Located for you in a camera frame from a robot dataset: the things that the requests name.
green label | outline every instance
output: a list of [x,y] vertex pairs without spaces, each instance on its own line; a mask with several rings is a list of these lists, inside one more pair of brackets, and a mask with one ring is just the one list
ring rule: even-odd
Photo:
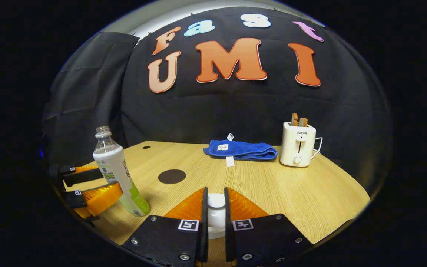
[[129,190],[131,198],[136,205],[141,209],[144,214],[148,214],[150,211],[148,202],[141,196],[138,188],[133,184],[133,187]]

table surface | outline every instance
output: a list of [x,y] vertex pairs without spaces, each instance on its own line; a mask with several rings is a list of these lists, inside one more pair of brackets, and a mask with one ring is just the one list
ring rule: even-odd
[[[370,198],[363,187],[325,156],[317,154],[306,168],[290,167],[276,159],[266,162],[235,161],[203,153],[207,144],[146,141],[124,150],[129,173],[151,206],[149,215],[165,215],[198,189],[223,193],[230,187],[268,214],[283,213],[311,243],[317,243],[351,218]],[[281,146],[274,146],[281,153]],[[91,162],[86,166],[96,166]],[[180,169],[186,178],[177,184],[163,184],[159,174]],[[67,187],[82,191],[105,185],[104,178]],[[147,218],[130,215],[117,201],[93,221],[95,228],[122,245]],[[231,266],[225,262],[225,237],[209,240],[209,262],[204,266]]]

orange letter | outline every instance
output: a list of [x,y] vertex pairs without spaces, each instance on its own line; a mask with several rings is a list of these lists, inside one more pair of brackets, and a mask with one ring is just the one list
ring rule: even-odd
[[171,29],[169,32],[166,32],[165,34],[157,37],[156,41],[158,41],[158,43],[156,44],[156,50],[154,50],[153,56],[168,47],[169,44],[167,41],[174,39],[174,36],[176,35],[175,32],[179,31],[180,29],[181,27],[177,26],[174,29]]
[[208,83],[217,80],[214,73],[214,63],[224,79],[230,79],[237,62],[240,62],[239,71],[235,74],[240,80],[264,80],[267,75],[261,69],[258,46],[261,41],[255,38],[238,39],[230,52],[227,52],[216,41],[203,42],[195,46],[200,50],[200,75],[197,82]]
[[159,65],[162,59],[155,60],[149,64],[149,89],[151,89],[151,91],[154,93],[165,92],[174,85],[178,70],[178,57],[180,54],[180,51],[176,51],[166,56],[166,60],[168,61],[168,77],[164,82],[159,81]]
[[294,43],[290,43],[289,47],[294,50],[298,58],[299,73],[296,75],[296,81],[302,85],[320,86],[321,81],[315,75],[314,61],[312,60],[314,50]]

blue towel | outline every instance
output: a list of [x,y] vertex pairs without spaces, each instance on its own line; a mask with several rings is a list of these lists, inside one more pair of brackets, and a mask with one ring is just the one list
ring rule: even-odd
[[204,148],[203,152],[220,158],[233,156],[238,161],[268,161],[275,159],[278,155],[278,151],[266,143],[251,144],[229,140],[212,140],[209,147]]

plastic bottle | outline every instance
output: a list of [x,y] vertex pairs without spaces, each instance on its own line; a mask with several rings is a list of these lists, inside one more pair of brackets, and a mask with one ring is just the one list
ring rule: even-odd
[[149,204],[139,194],[131,179],[126,166],[123,147],[117,144],[111,138],[111,135],[112,132],[110,132],[108,126],[96,128],[95,137],[98,139],[98,143],[95,151],[93,151],[93,159],[108,184],[120,183],[120,187],[123,190],[120,202],[126,211],[133,216],[144,216],[150,211]]

